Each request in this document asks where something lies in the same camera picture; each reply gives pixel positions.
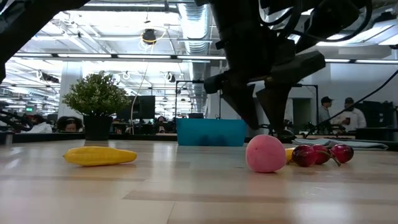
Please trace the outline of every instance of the yellow banana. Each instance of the yellow banana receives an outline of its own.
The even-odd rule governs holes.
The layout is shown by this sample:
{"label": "yellow banana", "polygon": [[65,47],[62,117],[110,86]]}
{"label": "yellow banana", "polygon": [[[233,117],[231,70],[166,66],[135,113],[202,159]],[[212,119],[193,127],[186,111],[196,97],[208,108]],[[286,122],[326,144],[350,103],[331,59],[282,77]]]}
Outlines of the yellow banana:
{"label": "yellow banana", "polygon": [[132,162],[137,159],[137,154],[112,147],[85,146],[69,149],[63,157],[67,162],[81,166],[109,166]]}
{"label": "yellow banana", "polygon": [[288,164],[292,160],[292,153],[295,148],[285,149],[286,152],[286,163]]}

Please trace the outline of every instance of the black pot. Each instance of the black pot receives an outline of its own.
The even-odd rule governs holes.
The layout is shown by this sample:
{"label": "black pot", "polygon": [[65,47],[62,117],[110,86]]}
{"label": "black pot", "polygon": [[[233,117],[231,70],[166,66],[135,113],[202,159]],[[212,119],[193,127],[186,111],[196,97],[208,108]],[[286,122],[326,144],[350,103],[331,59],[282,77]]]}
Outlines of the black pot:
{"label": "black pot", "polygon": [[109,139],[112,117],[84,116],[86,140],[106,141]]}

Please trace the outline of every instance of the cherry stem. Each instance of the cherry stem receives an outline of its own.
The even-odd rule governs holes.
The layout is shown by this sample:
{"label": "cherry stem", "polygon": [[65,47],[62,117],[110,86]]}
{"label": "cherry stem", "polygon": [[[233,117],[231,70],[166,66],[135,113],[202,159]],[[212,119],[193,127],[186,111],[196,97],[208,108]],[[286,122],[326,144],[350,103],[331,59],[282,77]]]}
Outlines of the cherry stem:
{"label": "cherry stem", "polygon": [[317,151],[317,152],[328,155],[329,158],[332,158],[336,162],[337,166],[341,166],[341,163],[336,159],[336,157],[333,154],[329,154],[329,153],[323,152],[323,151]]}

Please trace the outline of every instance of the cap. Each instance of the cap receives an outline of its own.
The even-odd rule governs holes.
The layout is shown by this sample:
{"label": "cap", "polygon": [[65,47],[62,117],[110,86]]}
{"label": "cap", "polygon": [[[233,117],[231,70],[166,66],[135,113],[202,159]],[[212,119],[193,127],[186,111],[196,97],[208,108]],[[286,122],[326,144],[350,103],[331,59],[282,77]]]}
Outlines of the cap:
{"label": "cap", "polygon": [[345,100],[345,103],[346,103],[346,104],[352,104],[352,103],[354,103],[354,99],[352,99],[351,97],[348,97],[348,98]]}
{"label": "cap", "polygon": [[333,100],[329,96],[325,96],[321,99],[321,103],[331,103]]}

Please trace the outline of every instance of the teal box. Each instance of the teal box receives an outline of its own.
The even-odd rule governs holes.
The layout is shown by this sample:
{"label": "teal box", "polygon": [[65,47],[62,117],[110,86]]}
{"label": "teal box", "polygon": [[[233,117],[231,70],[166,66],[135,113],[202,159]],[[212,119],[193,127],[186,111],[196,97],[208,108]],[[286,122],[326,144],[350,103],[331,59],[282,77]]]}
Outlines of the teal box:
{"label": "teal box", "polygon": [[180,146],[243,146],[246,124],[238,119],[177,120]]}

